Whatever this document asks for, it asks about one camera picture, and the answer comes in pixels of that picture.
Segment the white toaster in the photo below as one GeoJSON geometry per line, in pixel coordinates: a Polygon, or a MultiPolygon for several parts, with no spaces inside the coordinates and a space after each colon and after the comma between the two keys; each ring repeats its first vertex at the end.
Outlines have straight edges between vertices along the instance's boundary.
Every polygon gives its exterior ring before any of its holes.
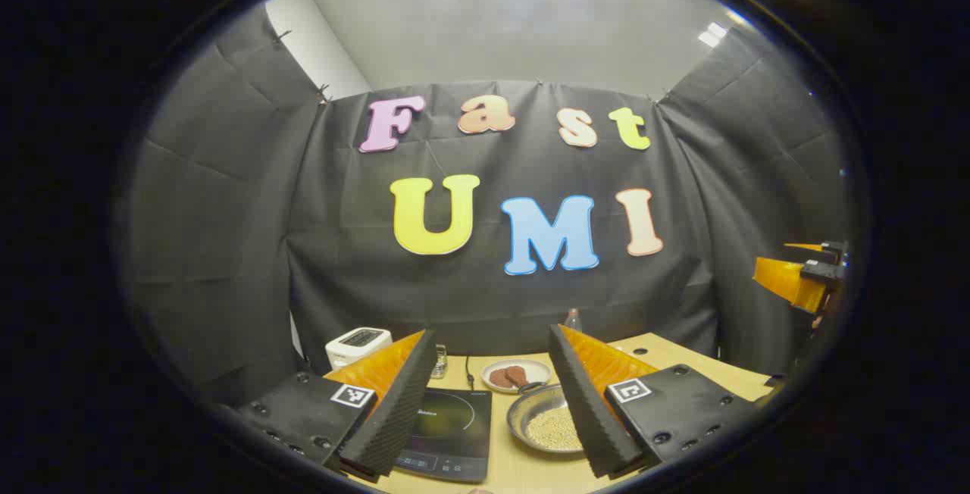
{"type": "Polygon", "coordinates": [[[325,345],[330,369],[333,372],[372,355],[391,345],[391,332],[385,329],[363,326],[355,328],[342,336],[337,336],[325,345]]]}

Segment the steel pot with soybeans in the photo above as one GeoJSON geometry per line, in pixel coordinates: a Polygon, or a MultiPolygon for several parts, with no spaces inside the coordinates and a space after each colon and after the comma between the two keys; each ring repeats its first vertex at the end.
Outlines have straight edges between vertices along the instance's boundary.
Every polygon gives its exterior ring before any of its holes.
{"type": "Polygon", "coordinates": [[[584,452],[560,384],[528,383],[521,387],[506,421],[514,438],[538,452],[584,452]]]}

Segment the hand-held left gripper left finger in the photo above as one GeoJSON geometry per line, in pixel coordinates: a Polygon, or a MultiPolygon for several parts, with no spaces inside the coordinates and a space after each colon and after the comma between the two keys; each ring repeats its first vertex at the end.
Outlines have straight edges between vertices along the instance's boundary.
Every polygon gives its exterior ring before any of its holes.
{"type": "Polygon", "coordinates": [[[436,359],[421,330],[325,376],[291,374],[233,419],[290,459],[376,483],[408,442],[436,359]]]}

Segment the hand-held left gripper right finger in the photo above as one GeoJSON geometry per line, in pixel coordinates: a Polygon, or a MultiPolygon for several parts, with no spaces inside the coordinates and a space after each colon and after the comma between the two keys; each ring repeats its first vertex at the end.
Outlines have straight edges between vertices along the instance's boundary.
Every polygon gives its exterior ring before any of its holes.
{"type": "Polygon", "coordinates": [[[568,326],[550,326],[548,348],[596,477],[682,459],[756,410],[695,367],[658,369],[568,326]]]}

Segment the white round plate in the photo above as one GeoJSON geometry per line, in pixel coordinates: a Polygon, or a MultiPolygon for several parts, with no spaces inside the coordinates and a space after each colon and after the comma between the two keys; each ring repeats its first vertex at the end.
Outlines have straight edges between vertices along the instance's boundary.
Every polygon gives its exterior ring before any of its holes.
{"type": "Polygon", "coordinates": [[[492,389],[499,393],[517,394],[519,391],[519,388],[499,389],[498,387],[492,386],[492,384],[489,383],[487,379],[488,374],[489,372],[491,372],[491,370],[494,370],[497,367],[510,367],[514,365],[518,365],[524,368],[524,370],[527,373],[527,378],[529,379],[529,383],[538,383],[540,386],[544,386],[544,384],[547,384],[551,379],[552,372],[548,365],[545,365],[544,363],[541,363],[535,360],[516,358],[516,359],[495,361],[494,363],[487,365],[480,374],[482,383],[484,383],[485,387],[488,387],[489,389],[492,389]]]}

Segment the black induction cooktop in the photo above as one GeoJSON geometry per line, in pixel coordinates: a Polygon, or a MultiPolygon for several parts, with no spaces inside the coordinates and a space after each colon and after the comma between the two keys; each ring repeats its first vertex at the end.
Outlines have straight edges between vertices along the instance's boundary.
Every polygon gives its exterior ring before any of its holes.
{"type": "Polygon", "coordinates": [[[427,388],[396,467],[454,483],[484,483],[491,418],[489,391],[427,388]]]}

